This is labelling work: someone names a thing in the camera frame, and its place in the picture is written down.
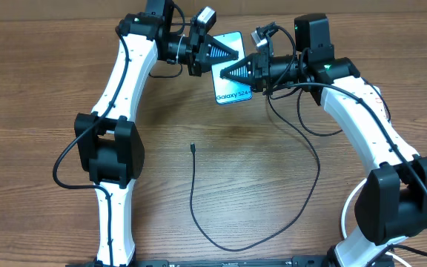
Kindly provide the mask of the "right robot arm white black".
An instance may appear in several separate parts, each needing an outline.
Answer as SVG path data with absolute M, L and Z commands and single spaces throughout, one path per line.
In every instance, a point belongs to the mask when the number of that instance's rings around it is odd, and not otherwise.
M 324 256 L 295 256 L 294 266 L 391 266 L 390 251 L 427 229 L 427 156 L 394 130 L 385 102 L 348 58 L 337 58 L 323 13 L 294 21 L 290 56 L 275 57 L 275 24 L 252 35 L 256 53 L 222 69 L 223 78 L 265 95 L 294 88 L 309 92 L 332 116 L 364 169 L 354 214 L 357 227 Z

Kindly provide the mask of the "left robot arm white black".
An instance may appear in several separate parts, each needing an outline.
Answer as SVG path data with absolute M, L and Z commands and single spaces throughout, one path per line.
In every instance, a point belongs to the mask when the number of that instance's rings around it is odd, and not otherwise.
M 209 35 L 216 22 L 211 7 L 192 17 L 188 36 L 171 31 L 177 5 L 148 1 L 145 11 L 128 14 L 116 27 L 119 52 L 107 86 L 89 114 L 74 122 L 79 156 L 96 190 L 100 243 L 92 266 L 133 266 L 133 188 L 142 172 L 145 149 L 136 112 L 151 69 L 158 61 L 188 67 L 201 76 L 217 63 L 238 59 L 237 51 Z

